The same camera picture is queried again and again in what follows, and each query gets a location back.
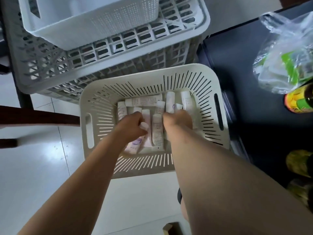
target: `tile floor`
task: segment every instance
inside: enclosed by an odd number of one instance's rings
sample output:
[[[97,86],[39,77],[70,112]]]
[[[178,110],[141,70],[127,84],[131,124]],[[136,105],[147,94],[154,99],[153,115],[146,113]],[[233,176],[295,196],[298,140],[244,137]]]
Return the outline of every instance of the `tile floor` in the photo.
[[[278,0],[205,1],[212,19],[208,33],[281,8]],[[38,94],[31,97],[36,110],[80,115],[78,105]],[[12,75],[0,77],[0,105],[19,107]],[[84,157],[79,127],[10,127],[0,130],[0,138],[20,142],[15,149],[0,149],[0,233],[9,235],[21,229]],[[190,234],[177,190],[174,172],[113,180],[93,234],[163,234],[162,227],[173,221]]]

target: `basket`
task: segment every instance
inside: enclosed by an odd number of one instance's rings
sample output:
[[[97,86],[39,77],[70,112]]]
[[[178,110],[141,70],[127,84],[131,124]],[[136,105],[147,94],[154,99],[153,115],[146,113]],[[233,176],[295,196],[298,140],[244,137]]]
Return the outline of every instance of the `basket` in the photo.
[[[194,96],[197,106],[198,133],[205,139],[229,149],[228,125],[218,78],[209,67],[193,63],[102,79],[89,84],[80,99],[80,123],[85,158],[117,123],[118,101],[168,91],[178,93],[183,90],[190,90]],[[171,147],[168,143],[163,152],[121,154],[116,163],[113,178],[174,170]]]
[[[154,21],[159,0],[19,0],[25,30],[70,50]]]
[[[210,23],[203,0],[160,0],[155,21],[64,51],[25,31],[18,0],[1,4],[18,88],[76,104],[92,81],[192,63]]]

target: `purple label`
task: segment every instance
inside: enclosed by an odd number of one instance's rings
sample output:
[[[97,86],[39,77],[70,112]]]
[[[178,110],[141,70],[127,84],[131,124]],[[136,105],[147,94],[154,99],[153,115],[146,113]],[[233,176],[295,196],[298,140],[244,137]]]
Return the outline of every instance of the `purple label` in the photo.
[[[133,145],[140,145],[142,142],[141,138],[136,139],[135,141],[133,141]]]

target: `person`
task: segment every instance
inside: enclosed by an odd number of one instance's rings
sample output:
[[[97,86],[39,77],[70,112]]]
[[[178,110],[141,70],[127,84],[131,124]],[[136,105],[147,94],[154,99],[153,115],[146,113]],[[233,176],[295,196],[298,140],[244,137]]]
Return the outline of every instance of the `person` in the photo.
[[[139,112],[123,118],[19,234],[91,234],[119,154],[147,133],[142,121]],[[308,209],[255,166],[195,134],[186,111],[165,113],[163,122],[194,235],[312,234]]]

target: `clear plastic bag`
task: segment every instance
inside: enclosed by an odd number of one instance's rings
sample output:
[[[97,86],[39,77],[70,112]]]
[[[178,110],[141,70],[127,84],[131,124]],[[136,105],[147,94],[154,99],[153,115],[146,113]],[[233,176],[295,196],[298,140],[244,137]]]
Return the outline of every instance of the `clear plastic bag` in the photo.
[[[289,20],[269,12],[260,17],[270,35],[253,64],[261,88],[286,94],[313,78],[313,12]]]

